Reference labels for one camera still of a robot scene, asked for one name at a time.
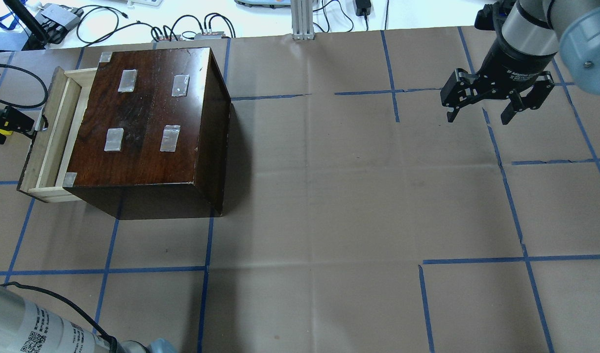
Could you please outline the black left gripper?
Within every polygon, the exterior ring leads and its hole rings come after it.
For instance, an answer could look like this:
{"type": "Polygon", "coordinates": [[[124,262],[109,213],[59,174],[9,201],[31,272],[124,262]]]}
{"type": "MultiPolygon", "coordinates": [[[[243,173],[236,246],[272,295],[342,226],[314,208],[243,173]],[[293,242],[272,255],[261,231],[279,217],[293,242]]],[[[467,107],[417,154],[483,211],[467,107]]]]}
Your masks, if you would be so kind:
{"type": "MultiPolygon", "coordinates": [[[[33,139],[35,131],[35,121],[11,106],[0,109],[0,130],[20,133],[30,139],[33,139]]],[[[0,145],[4,145],[6,135],[0,132],[0,145]]]]}

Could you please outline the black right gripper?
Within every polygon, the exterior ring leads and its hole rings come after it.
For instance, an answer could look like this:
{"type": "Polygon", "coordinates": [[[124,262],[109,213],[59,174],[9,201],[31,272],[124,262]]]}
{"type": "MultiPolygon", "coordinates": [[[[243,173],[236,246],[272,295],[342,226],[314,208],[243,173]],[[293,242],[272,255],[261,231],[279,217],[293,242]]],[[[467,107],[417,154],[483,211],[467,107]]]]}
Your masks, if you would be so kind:
{"type": "Polygon", "coordinates": [[[553,57],[492,47],[477,72],[455,69],[440,91],[441,105],[452,109],[447,112],[448,123],[454,122],[461,108],[484,99],[511,99],[501,113],[504,126],[523,109],[539,109],[554,87],[546,70],[553,57]]]}

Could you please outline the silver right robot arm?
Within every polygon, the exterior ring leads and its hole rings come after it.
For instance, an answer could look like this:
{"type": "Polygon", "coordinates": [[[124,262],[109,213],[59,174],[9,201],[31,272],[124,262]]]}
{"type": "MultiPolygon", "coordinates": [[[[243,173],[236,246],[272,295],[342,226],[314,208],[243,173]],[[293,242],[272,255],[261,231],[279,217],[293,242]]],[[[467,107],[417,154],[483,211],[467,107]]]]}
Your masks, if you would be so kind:
{"type": "Polygon", "coordinates": [[[553,90],[546,66],[557,54],[581,90],[600,95],[600,0],[499,0],[479,10],[475,28],[496,37],[477,72],[457,68],[441,89],[448,122],[484,99],[509,100],[504,125],[539,109],[553,90]]]}

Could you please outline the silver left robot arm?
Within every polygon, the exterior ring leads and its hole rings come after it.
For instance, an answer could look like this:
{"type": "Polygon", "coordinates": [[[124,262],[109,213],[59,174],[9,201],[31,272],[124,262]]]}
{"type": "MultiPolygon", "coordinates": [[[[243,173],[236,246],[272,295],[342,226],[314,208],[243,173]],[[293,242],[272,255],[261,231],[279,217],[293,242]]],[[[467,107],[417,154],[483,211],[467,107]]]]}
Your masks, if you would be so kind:
{"type": "MultiPolygon", "coordinates": [[[[0,285],[0,353],[174,353],[176,348],[165,339],[156,339],[144,346],[136,340],[118,340],[99,326],[96,318],[90,317],[71,300],[38,286],[11,281],[16,276],[73,276],[99,275],[106,284],[109,266],[99,269],[73,270],[32,270],[15,271],[18,253],[24,241],[33,207],[36,203],[64,203],[73,195],[63,189],[58,181],[59,158],[62,150],[68,147],[69,129],[75,125],[75,102],[55,101],[47,103],[42,109],[13,109],[7,107],[0,116],[9,113],[11,118],[25,118],[27,113],[36,112],[37,121],[29,125],[27,135],[33,145],[27,153],[27,161],[20,177],[15,183],[19,192],[29,197],[26,212],[12,205],[11,195],[0,199],[0,228],[11,227],[15,220],[22,221],[19,236],[15,238],[15,250],[11,254],[8,268],[0,271],[0,277],[6,283],[0,285]],[[11,287],[42,293],[69,307],[88,326],[89,331],[78,324],[65,319],[33,300],[22,297],[11,287]]],[[[13,185],[13,181],[0,181],[0,186],[13,185]]],[[[0,229],[0,239],[7,238],[0,229]]]]}

